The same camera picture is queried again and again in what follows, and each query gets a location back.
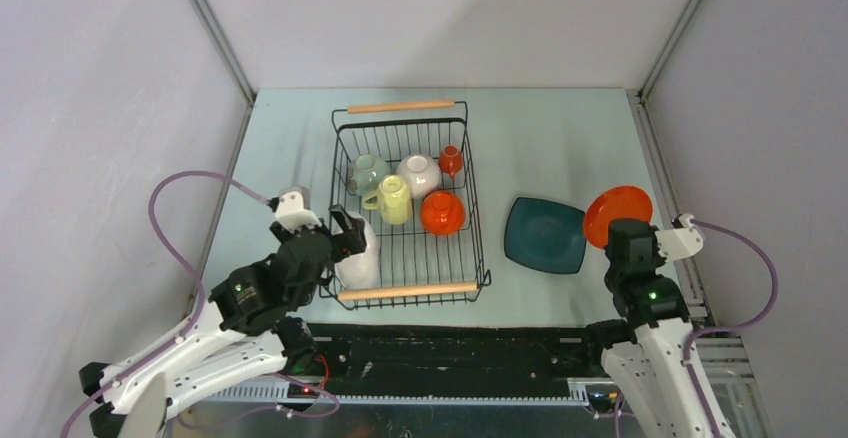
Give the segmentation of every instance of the dish rack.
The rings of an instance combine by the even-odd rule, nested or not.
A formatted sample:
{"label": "dish rack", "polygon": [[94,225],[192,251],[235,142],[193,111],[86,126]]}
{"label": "dish rack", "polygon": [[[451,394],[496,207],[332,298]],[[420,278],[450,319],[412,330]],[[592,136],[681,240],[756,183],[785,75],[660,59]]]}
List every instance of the dish rack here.
{"label": "dish rack", "polygon": [[[462,117],[367,122],[354,119],[354,115],[385,112],[417,112],[423,116],[433,113],[428,110],[458,107],[464,110]],[[334,110],[331,122],[336,131],[336,147],[330,203],[361,214],[374,228],[380,241],[380,287],[346,290],[331,273],[320,296],[333,297],[349,310],[477,300],[492,278],[483,260],[480,207],[467,130],[468,104],[437,100],[349,106]],[[466,212],[465,223],[454,234],[437,236],[424,229],[420,221],[422,200],[413,200],[412,217],[403,225],[384,223],[379,211],[363,208],[361,197],[346,186],[348,166],[360,155],[380,156],[394,172],[398,163],[412,154],[428,155],[438,161],[440,151],[451,144],[460,148],[463,166],[454,178],[442,174],[442,189],[458,196]]]}

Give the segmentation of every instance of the robotic arm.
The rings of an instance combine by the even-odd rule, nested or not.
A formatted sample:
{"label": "robotic arm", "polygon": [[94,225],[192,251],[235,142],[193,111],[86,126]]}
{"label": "robotic arm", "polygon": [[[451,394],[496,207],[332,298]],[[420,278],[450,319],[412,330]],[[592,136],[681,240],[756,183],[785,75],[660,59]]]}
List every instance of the robotic arm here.
{"label": "robotic arm", "polygon": [[591,325],[617,330],[604,343],[601,364],[627,397],[649,438],[707,437],[710,424],[687,371],[695,370],[705,384],[703,397],[712,410],[722,437],[734,434],[718,406],[697,350],[684,362],[683,346],[692,323],[683,295],[670,278],[656,273],[663,264],[687,258],[703,248],[704,239],[681,215],[675,228],[659,231],[649,223],[620,219],[610,223],[605,248],[610,267],[604,281],[623,320]]}
{"label": "robotic arm", "polygon": [[[157,375],[165,378],[165,419],[241,381],[281,371],[298,373],[312,363],[315,343],[306,324],[289,312],[308,305],[324,271],[365,251],[365,223],[341,206],[330,213],[341,229],[330,230],[309,210],[308,191],[284,190],[271,200],[280,241],[276,253],[236,269],[212,289],[194,327],[180,335],[188,318],[139,353],[110,365],[89,363],[80,370],[91,396],[108,383],[101,406],[89,419],[97,438],[115,438],[126,415]],[[115,377],[152,352],[165,348],[122,381]]]}

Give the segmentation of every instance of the white table surface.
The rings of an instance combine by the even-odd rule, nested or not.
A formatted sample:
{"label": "white table surface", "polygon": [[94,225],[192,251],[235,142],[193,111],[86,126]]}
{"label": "white table surface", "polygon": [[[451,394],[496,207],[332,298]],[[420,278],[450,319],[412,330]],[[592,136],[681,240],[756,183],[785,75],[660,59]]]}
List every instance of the white table surface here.
{"label": "white table surface", "polygon": [[[486,266],[492,285],[473,303],[348,311],[317,295],[295,315],[312,323],[441,326],[582,326],[617,318],[604,286],[607,260],[587,245],[579,273],[549,275],[503,253],[513,200],[532,196],[585,210],[600,193],[633,184],[655,197],[627,96],[618,89],[263,89],[234,178],[274,196],[294,184],[311,191],[322,217],[330,205],[335,132],[330,112],[351,104],[448,98],[468,102]],[[379,119],[461,116],[457,110],[383,114]],[[364,115],[374,121],[377,115]],[[231,189],[204,273],[209,289],[276,251],[266,207]],[[654,221],[659,224],[655,213]],[[661,270],[677,279],[673,266]]]}

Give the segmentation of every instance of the wooden handle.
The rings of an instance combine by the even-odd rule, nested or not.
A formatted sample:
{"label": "wooden handle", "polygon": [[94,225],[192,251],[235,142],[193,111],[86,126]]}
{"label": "wooden handle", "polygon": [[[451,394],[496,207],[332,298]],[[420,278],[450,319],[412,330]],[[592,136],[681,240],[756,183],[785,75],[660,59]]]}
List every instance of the wooden handle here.
{"label": "wooden handle", "polygon": [[347,107],[350,114],[380,113],[383,111],[429,110],[432,108],[450,108],[456,105],[453,100],[411,101],[409,103],[382,103],[379,105],[351,105]]}
{"label": "wooden handle", "polygon": [[339,292],[339,300],[373,300],[378,298],[400,298],[403,296],[465,293],[467,291],[477,291],[477,282],[459,281],[456,283],[433,283],[430,285],[387,286],[385,288],[366,288],[364,290],[344,290]]}

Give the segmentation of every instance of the white wall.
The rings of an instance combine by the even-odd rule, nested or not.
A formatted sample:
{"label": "white wall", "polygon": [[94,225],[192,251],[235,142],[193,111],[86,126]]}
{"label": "white wall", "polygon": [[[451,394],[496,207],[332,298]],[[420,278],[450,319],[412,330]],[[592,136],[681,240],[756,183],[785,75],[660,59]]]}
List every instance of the white wall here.
{"label": "white wall", "polygon": [[686,0],[209,0],[259,87],[642,84]]}
{"label": "white wall", "polygon": [[[738,229],[781,275],[744,335],[780,437],[845,436],[848,0],[707,0],[649,102],[684,209]],[[765,303],[752,252],[699,255],[726,323]]]}
{"label": "white wall", "polygon": [[[179,320],[189,280],[147,198],[172,172],[225,170],[245,105],[187,0],[0,0],[0,23],[0,434],[58,436],[81,366]],[[193,262],[220,189],[163,194]]]}

